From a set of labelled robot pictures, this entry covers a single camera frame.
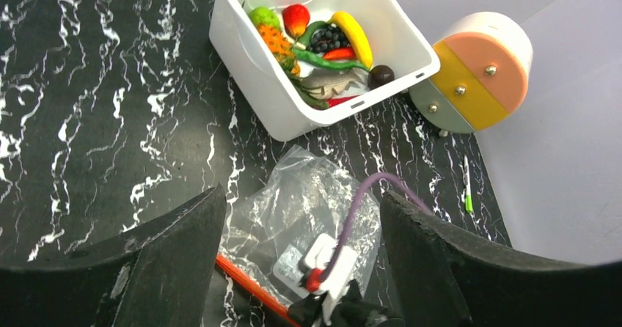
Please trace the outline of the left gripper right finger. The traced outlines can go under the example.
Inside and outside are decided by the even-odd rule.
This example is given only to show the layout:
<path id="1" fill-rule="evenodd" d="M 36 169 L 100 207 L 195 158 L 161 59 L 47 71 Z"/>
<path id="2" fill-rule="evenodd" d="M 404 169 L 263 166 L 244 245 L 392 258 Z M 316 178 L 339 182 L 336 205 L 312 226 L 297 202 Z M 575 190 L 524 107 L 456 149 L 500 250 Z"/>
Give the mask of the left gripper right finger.
<path id="1" fill-rule="evenodd" d="M 389 192 L 381 226 L 407 326 L 619 326 L 621 263 L 517 251 Z"/>

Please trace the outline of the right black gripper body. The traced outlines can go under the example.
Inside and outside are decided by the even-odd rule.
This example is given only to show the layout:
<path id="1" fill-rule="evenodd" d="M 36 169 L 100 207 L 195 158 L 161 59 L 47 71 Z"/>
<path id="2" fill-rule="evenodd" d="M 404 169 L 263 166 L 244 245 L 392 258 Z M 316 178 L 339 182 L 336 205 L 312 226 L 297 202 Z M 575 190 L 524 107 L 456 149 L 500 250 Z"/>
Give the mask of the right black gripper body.
<path id="1" fill-rule="evenodd" d="M 347 285 L 347 292 L 338 301 L 330 317 L 331 326 L 405 326 L 404 318 L 397 312 L 382 305 L 373 304 L 362 298 L 357 280 L 352 279 Z M 300 326 L 312 326 L 323 317 L 322 303 L 327 294 L 310 293 L 301 301 L 288 308 L 288 317 Z"/>

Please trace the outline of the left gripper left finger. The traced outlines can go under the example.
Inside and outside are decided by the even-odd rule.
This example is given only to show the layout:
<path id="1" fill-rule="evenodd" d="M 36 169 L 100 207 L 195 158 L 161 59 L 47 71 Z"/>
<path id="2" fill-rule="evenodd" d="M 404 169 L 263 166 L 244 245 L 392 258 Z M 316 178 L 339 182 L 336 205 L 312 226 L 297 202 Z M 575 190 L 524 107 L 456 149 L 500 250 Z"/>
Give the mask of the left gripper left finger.
<path id="1" fill-rule="evenodd" d="M 1 263 L 3 326 L 198 326 L 227 212 L 216 186 L 67 254 Z"/>

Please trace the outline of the clear zip bag orange zipper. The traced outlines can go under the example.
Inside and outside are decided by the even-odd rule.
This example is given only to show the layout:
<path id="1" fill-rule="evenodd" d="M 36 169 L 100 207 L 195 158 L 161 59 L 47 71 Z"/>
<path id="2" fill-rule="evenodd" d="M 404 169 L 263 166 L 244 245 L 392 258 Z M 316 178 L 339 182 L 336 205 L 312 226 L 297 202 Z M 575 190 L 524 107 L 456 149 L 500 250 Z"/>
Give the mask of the clear zip bag orange zipper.
<path id="1" fill-rule="evenodd" d="M 274 167 L 264 188 L 235 205 L 225 224 L 217 264 L 266 307 L 288 317 L 282 289 L 272 267 L 287 245 L 306 252 L 322 233 L 338 241 L 359 182 L 327 158 L 291 147 Z M 362 197 L 346 245 L 354 249 L 354 277 L 366 291 L 381 241 L 379 204 Z M 329 326 L 330 315 L 312 326 Z"/>

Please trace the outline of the white plastic bin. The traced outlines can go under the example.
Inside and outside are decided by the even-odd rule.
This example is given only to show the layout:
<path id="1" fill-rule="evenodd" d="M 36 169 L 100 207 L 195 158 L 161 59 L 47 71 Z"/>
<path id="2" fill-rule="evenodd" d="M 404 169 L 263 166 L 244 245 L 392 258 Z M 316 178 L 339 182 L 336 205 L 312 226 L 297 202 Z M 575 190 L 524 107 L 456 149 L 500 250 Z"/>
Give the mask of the white plastic bin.
<path id="1" fill-rule="evenodd" d="M 280 142 L 345 120 L 440 68 L 397 0 L 215 0 L 209 38 Z"/>

